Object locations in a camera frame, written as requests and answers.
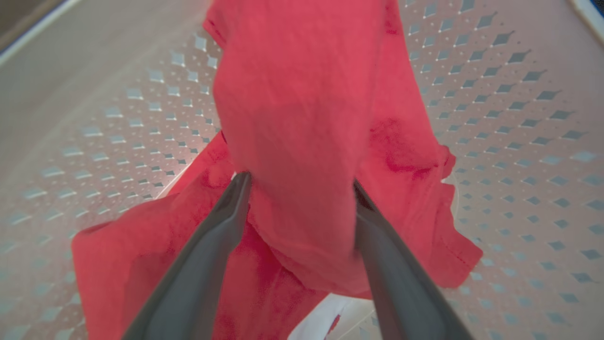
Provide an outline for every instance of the white fabric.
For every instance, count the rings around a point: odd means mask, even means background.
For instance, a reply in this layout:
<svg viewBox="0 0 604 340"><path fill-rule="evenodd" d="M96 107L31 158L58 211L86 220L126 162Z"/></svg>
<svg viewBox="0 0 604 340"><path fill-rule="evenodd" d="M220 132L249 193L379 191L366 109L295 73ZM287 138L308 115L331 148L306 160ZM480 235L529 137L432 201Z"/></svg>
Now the white fabric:
<svg viewBox="0 0 604 340"><path fill-rule="evenodd" d="M346 320L345 325L350 324L349 320L351 318L355 319L354 325L356 324L356 316L360 314L366 316L366 313L361 312L359 314L358 311L358 308L363 306L370 306L370 309L373 310L373 303L370 300L329 294L300 321L292 333L289 334L288 340L324 340L338 315L341 315L340 322L342 319Z"/></svg>

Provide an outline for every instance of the red cloth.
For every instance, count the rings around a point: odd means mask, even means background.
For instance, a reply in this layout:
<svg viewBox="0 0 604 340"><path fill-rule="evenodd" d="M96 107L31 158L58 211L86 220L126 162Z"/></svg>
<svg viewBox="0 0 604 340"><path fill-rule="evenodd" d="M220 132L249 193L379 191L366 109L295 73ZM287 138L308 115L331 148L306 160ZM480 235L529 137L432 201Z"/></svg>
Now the red cloth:
<svg viewBox="0 0 604 340"><path fill-rule="evenodd" d="M91 340L121 336L234 169L252 173L251 209L214 339L285 339L326 292L368 296L355 177L437 284L463 282L482 253L453 228L440 180L454 158L432 135L395 1L216 0L204 27L224 49L228 150L215 138L170 196L75 236Z"/></svg>

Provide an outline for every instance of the red fabric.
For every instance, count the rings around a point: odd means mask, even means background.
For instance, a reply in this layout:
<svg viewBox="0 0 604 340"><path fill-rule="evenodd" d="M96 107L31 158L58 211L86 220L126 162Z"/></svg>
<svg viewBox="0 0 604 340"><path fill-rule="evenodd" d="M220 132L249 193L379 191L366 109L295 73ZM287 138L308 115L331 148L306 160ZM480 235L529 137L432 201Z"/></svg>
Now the red fabric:
<svg viewBox="0 0 604 340"><path fill-rule="evenodd" d="M355 177L437 284L463 282L482 253L453 228L440 180L454 157L432 135L395 1L216 0L204 27L224 49L228 150L213 139L168 197L75 236L91 340L121 336L234 170L252 173L251 209L214 339L285 339L326 292L369 296Z"/></svg>

